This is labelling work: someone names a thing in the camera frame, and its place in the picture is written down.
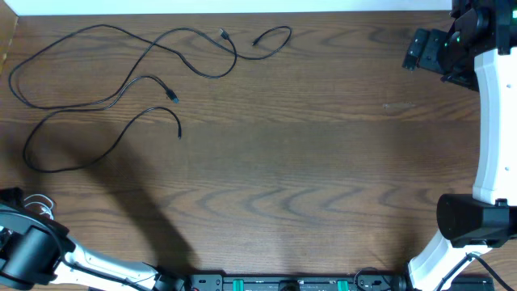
wooden tabletop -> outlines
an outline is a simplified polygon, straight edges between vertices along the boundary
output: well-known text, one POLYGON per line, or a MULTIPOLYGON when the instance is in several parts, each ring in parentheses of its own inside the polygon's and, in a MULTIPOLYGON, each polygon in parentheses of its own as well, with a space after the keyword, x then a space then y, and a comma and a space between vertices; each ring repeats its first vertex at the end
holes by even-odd
MULTIPOLYGON (((479 97, 439 75, 401 67, 418 27, 448 29, 447 12, 22 17, 0 80, 0 183, 57 202, 56 219, 86 247, 171 270, 343 274, 373 266, 400 272, 437 231, 443 193, 471 193, 479 155, 479 97), (153 39, 194 27, 242 54, 288 45, 264 61, 239 59, 220 79, 201 78, 153 48, 133 76, 154 74, 104 112, 61 114, 30 146, 52 169, 104 152, 85 170, 39 174, 21 158, 45 111, 8 91, 7 73, 79 28, 109 23, 153 39)), ((190 32, 161 44, 199 70, 224 72, 232 55, 190 32)), ((27 65, 15 84, 38 105, 90 102, 115 92, 146 44, 107 28, 67 40, 27 65)), ((517 246, 485 256, 517 285, 517 246)), ((486 271, 472 263, 469 272, 486 271)), ((59 289, 83 289, 64 286, 59 289)))

white backdrop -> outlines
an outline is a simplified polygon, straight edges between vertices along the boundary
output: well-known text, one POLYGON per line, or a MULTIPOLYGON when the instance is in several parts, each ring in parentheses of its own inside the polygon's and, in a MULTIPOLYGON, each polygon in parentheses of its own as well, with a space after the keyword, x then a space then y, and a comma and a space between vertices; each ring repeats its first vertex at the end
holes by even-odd
POLYGON ((451 10, 451 0, 4 0, 17 15, 451 10))

